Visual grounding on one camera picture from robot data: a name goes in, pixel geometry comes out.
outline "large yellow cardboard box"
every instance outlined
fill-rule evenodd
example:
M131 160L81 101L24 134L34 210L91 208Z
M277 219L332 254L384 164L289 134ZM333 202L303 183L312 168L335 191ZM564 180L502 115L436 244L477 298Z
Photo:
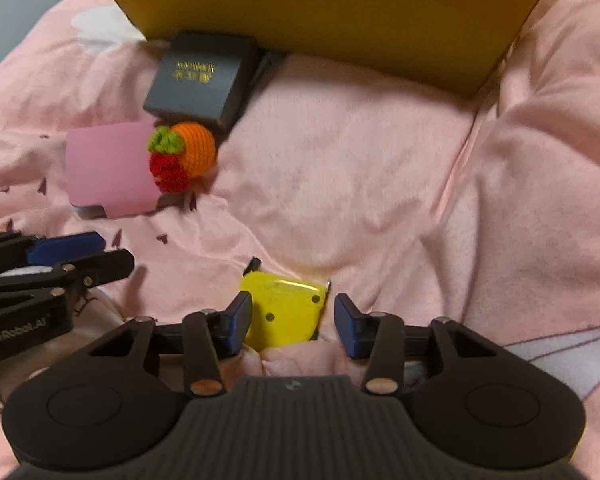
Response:
M180 30L372 67L471 96L537 0L116 0L148 39Z

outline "green crocheted leaf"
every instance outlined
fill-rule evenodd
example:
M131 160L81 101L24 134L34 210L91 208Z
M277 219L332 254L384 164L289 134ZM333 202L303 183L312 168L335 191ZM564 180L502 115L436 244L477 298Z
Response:
M179 155L184 151L184 140L166 126L156 128L147 146L150 152Z

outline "ribbed black surface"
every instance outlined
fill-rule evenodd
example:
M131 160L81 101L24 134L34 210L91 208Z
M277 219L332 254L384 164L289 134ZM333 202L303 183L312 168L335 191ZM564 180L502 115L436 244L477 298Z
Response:
M10 480L583 480L567 463L495 472L435 449L395 399L349 378L247 378L224 397L192 401L155 449L90 474L30 466Z

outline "white cloud print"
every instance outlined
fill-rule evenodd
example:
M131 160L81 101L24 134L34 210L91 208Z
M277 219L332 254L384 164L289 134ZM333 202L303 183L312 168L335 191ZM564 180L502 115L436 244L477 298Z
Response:
M81 49L92 56L113 52L125 43L144 41L144 36L118 6L95 7L72 17Z

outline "crocheted toy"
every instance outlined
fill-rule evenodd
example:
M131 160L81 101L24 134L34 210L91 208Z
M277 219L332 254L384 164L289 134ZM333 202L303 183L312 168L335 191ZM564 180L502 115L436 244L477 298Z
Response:
M147 146L149 170L163 193L180 193L190 179L202 176L216 164L216 140L197 123L156 128Z

